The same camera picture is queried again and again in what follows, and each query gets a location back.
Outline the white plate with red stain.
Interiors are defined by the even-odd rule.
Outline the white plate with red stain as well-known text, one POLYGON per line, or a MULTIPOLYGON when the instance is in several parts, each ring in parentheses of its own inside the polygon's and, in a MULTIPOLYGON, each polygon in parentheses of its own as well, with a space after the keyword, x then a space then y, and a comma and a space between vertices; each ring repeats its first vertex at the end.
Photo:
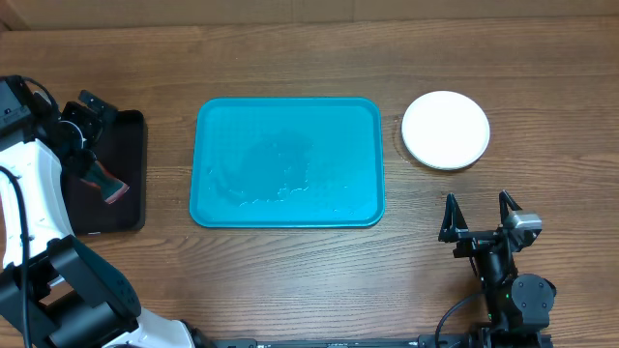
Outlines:
POLYGON ((472 99, 434 91, 414 100, 400 126, 412 157, 430 168, 459 170, 477 161, 490 141, 489 120, 472 99))

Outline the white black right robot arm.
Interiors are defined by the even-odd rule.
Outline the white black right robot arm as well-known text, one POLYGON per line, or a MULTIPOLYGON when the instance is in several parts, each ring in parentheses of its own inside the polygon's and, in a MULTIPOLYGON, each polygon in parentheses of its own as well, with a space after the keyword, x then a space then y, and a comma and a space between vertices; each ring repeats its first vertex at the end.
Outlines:
POLYGON ((456 197, 446 197, 446 209, 438 240, 454 243, 455 258, 467 258, 481 282, 482 290, 448 310, 457 309, 478 297, 486 300, 488 321, 465 336, 465 346, 549 347, 550 338, 540 336, 549 325, 549 312, 556 288, 538 275, 520 275, 514 254, 530 247, 542 231, 541 218, 519 207, 506 192, 499 193, 501 221, 494 231, 468 229, 456 197))

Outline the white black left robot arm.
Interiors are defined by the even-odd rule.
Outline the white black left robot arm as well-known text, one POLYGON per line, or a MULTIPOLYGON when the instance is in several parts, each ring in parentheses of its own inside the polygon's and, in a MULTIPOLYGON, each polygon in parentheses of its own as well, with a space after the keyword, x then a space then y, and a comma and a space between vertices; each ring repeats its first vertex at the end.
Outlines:
POLYGON ((33 78, 1 79, 1 208, 6 250, 1 314, 27 347, 206 347, 180 320, 144 308, 130 282, 71 226, 62 178, 72 175, 113 204, 133 189, 95 149, 123 123, 138 123, 89 91, 60 105, 33 78))

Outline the pink green scrub sponge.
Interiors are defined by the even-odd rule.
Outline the pink green scrub sponge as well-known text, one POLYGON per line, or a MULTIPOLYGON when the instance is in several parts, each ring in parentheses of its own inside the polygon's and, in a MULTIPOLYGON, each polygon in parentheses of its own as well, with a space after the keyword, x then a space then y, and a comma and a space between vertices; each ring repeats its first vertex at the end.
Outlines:
POLYGON ((112 175, 103 165, 95 160, 81 177, 85 184, 99 189, 106 204, 112 204, 121 198, 129 186, 112 175))

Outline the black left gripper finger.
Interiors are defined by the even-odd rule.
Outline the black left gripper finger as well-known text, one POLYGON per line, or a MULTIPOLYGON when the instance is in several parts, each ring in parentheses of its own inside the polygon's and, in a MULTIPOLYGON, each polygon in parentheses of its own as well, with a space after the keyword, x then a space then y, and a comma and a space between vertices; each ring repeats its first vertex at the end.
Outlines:
POLYGON ((96 184, 98 179, 92 169, 96 155, 87 149, 73 151, 67 157, 67 170, 86 184, 96 184))
POLYGON ((103 101, 87 90, 81 90, 78 99, 105 123, 112 124, 118 115, 118 108, 103 101))

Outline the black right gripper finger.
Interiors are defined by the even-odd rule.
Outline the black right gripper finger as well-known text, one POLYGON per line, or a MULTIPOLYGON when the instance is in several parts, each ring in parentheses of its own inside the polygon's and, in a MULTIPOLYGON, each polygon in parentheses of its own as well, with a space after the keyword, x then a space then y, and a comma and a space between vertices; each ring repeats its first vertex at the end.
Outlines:
POLYGON ((439 242, 457 242, 468 232, 468 226, 453 193, 446 197, 445 214, 438 235, 439 242))
POLYGON ((521 210, 521 207, 516 203, 512 196, 506 191, 502 190, 498 195, 500 218, 507 220, 511 213, 515 213, 521 210))

